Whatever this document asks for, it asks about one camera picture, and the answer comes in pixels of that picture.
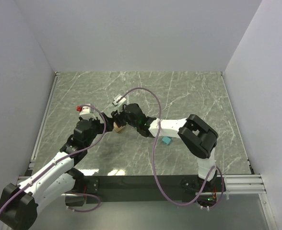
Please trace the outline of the peach cube socket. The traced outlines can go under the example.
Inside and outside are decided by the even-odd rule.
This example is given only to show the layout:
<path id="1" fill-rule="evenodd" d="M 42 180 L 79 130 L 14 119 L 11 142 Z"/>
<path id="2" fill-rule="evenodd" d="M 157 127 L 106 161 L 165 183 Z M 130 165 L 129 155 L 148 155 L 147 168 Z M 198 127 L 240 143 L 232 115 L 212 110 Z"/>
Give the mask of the peach cube socket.
<path id="1" fill-rule="evenodd" d="M 122 129 L 124 129 L 125 128 L 125 126 L 118 126 L 117 124 L 116 124 L 116 122 L 114 122 L 114 131 L 115 132 L 120 132 Z"/>

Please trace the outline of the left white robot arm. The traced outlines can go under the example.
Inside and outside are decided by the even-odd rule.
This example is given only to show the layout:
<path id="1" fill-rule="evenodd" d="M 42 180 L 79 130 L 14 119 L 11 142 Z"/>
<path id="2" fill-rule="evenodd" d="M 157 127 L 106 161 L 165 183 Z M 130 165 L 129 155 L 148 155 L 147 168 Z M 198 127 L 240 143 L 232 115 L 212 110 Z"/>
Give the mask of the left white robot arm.
<path id="1" fill-rule="evenodd" d="M 114 128 L 112 118 L 84 115 L 66 143 L 43 168 L 18 185 L 8 184 L 0 197 L 0 221 L 13 230 L 28 230 L 38 214 L 63 193 L 84 196 L 89 188 L 84 174 L 75 168 L 88 149 L 98 144 L 96 136 L 103 136 Z"/>

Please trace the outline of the teal plug adapter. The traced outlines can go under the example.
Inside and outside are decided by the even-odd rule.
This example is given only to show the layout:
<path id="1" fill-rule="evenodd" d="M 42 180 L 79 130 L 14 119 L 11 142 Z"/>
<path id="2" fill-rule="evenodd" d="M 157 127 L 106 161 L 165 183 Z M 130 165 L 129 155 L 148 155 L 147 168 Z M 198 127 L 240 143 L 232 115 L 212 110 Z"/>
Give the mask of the teal plug adapter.
<path id="1" fill-rule="evenodd" d="M 166 145 L 169 145 L 172 141 L 172 138 L 171 137 L 163 137 L 162 138 L 162 142 Z"/>

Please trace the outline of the black base bar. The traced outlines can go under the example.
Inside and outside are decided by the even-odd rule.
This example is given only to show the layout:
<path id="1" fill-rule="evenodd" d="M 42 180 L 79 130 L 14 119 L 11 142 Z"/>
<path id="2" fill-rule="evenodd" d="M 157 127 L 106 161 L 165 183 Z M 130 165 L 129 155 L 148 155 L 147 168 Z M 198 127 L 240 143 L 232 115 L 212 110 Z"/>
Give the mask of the black base bar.
<path id="1" fill-rule="evenodd" d="M 189 202 L 199 192 L 203 180 L 197 175 L 159 175 L 164 192 L 174 201 Z M 154 176 L 84 176 L 72 189 L 92 194 L 101 202 L 163 201 Z"/>

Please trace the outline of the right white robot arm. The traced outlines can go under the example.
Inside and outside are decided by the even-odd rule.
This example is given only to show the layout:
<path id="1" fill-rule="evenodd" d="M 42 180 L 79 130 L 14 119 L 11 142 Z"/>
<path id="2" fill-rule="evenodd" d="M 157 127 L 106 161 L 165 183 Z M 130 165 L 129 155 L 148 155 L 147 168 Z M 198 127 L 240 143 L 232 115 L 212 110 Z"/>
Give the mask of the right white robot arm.
<path id="1" fill-rule="evenodd" d="M 197 157 L 198 186 L 203 191 L 209 191 L 215 185 L 215 147 L 217 132 L 195 114 L 178 120 L 159 120 L 146 116 L 137 103 L 120 104 L 113 102 L 116 110 L 111 113 L 117 126 L 130 125 L 146 138 L 170 137 L 179 138 L 189 151 Z"/>

